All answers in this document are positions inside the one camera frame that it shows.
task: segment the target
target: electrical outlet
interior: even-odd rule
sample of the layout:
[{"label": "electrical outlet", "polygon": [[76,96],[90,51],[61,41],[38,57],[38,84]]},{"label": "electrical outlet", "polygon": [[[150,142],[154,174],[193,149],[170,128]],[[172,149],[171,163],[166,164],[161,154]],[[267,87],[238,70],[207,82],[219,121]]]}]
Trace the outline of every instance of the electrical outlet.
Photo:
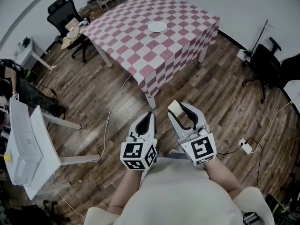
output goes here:
[{"label": "electrical outlet", "polygon": [[244,138],[242,138],[240,141],[239,141],[239,146],[242,146],[242,149],[247,153],[247,154],[250,154],[251,151],[252,151],[252,147],[246,143],[246,140]]}]

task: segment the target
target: plate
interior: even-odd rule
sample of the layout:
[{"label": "plate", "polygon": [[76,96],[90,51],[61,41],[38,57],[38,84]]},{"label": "plate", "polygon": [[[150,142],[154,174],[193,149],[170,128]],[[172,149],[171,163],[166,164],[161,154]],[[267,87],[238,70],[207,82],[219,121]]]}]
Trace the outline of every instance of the plate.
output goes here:
[{"label": "plate", "polygon": [[148,25],[148,29],[151,32],[162,32],[167,29],[167,24],[165,22],[152,22]]}]

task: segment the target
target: white wall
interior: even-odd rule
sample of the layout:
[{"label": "white wall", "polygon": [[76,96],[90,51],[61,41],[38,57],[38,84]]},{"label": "white wall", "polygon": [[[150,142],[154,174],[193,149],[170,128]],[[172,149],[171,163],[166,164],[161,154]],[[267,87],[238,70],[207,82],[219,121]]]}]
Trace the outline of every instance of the white wall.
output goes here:
[{"label": "white wall", "polygon": [[[47,8],[56,0],[41,0],[16,26],[4,46],[0,50],[0,58],[14,57],[17,44],[28,36],[33,36],[44,49],[47,49],[59,32],[47,21]],[[77,10],[86,5],[87,0],[73,0]],[[32,3],[33,0],[0,0],[0,17],[5,17],[8,22],[1,25],[0,40],[9,26]]]},{"label": "white wall", "polygon": [[[266,21],[260,41],[271,48],[273,37],[282,51],[275,53],[280,62],[300,53],[300,0],[185,0],[220,16],[220,30],[247,49],[252,49]],[[300,80],[290,82],[286,92],[300,111]]]}]

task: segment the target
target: person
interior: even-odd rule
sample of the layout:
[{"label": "person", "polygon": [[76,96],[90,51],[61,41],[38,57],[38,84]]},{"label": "person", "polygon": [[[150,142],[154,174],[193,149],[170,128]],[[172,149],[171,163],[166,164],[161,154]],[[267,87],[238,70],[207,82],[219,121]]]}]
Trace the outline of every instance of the person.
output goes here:
[{"label": "person", "polygon": [[19,77],[15,70],[9,68],[12,63],[14,63],[12,60],[0,59],[0,96],[2,100],[9,101],[13,94],[18,93],[20,102],[33,108],[40,105],[41,109],[64,119],[66,108],[59,105],[56,98],[46,96],[25,79]]},{"label": "person", "polygon": [[243,212],[274,225],[260,190],[242,189],[216,157],[194,166],[184,153],[158,157],[142,171],[127,170],[107,210],[89,208],[84,225],[242,225]]}]

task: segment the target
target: white table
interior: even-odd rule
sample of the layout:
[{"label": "white table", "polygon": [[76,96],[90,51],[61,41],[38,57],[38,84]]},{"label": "white table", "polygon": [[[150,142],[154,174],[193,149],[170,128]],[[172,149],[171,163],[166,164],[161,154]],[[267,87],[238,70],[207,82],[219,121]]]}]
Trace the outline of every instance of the white table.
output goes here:
[{"label": "white table", "polygon": [[37,46],[43,53],[48,54],[37,42],[33,40],[33,37],[30,37],[30,43],[28,46],[22,51],[21,54],[16,58],[15,63],[21,65],[21,67],[24,66],[25,62],[28,60],[30,56],[33,56],[36,60],[38,60],[40,63],[42,63],[46,68],[49,70],[53,70],[53,68],[46,63],[44,60],[42,60],[34,51],[33,51],[33,44]]},{"label": "white table", "polygon": [[[95,162],[100,159],[100,155],[86,155],[86,156],[77,156],[77,157],[59,157],[51,138],[49,136],[45,121],[55,123],[61,126],[81,129],[81,126],[76,123],[65,121],[56,117],[53,117],[49,114],[42,113],[40,106],[37,106],[33,114],[30,116],[30,122],[33,130],[34,137],[37,141],[37,144],[43,154],[43,158],[39,163],[35,175],[32,179],[30,187],[24,187],[28,197],[32,200],[36,195],[43,194],[45,192],[54,191],[57,189],[63,189],[70,186],[70,183],[58,184],[55,187],[43,188],[44,184],[53,176],[53,174],[59,169],[62,165],[77,164],[77,163],[86,163],[86,162]],[[10,142],[7,144],[7,151],[11,150]]]}]

